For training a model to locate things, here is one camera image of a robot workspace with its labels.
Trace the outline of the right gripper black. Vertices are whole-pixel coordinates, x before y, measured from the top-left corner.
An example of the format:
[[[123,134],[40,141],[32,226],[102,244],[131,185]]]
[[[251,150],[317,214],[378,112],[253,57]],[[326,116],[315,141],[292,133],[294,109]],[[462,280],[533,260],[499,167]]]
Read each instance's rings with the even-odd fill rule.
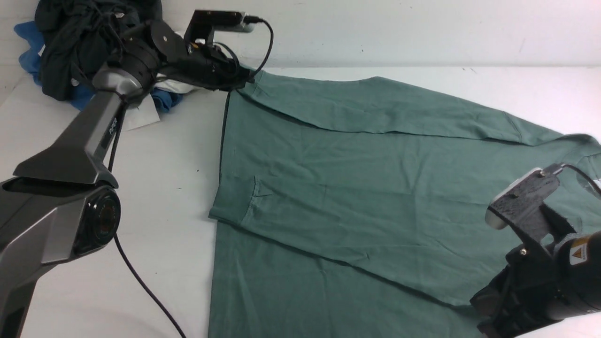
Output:
[[[522,244],[506,255],[507,265],[470,300],[485,319],[478,330],[487,338],[515,338],[578,315],[578,296],[569,287],[558,244],[576,231],[545,203],[502,206],[487,215],[508,225]]]

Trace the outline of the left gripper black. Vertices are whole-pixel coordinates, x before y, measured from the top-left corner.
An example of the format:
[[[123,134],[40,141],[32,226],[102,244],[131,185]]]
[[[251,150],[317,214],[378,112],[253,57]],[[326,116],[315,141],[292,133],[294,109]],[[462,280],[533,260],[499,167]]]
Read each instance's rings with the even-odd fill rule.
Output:
[[[232,92],[255,82],[254,71],[242,66],[223,43],[187,46],[187,55],[163,66],[160,81],[174,80],[211,91]]]

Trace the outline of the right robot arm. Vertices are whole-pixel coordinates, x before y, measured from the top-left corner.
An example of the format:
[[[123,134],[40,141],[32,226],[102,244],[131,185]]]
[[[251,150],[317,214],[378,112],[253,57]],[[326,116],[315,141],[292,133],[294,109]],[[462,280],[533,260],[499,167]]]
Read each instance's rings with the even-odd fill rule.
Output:
[[[569,317],[600,312],[600,234],[581,235],[548,205],[511,220],[489,206],[487,218],[522,240],[506,267],[470,303],[486,338],[515,338]]]

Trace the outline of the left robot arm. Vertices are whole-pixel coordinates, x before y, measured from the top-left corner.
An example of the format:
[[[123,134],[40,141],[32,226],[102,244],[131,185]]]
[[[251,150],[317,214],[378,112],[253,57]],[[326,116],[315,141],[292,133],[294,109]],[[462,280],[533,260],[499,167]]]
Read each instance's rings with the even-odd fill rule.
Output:
[[[1,184],[1,336],[18,338],[38,279],[57,265],[98,252],[122,214],[118,182],[104,165],[129,106],[163,73],[231,91],[253,77],[213,44],[215,31],[251,32],[249,17],[202,11],[183,37],[163,21],[117,36],[117,49],[93,79],[96,94],[48,148],[17,165]]]

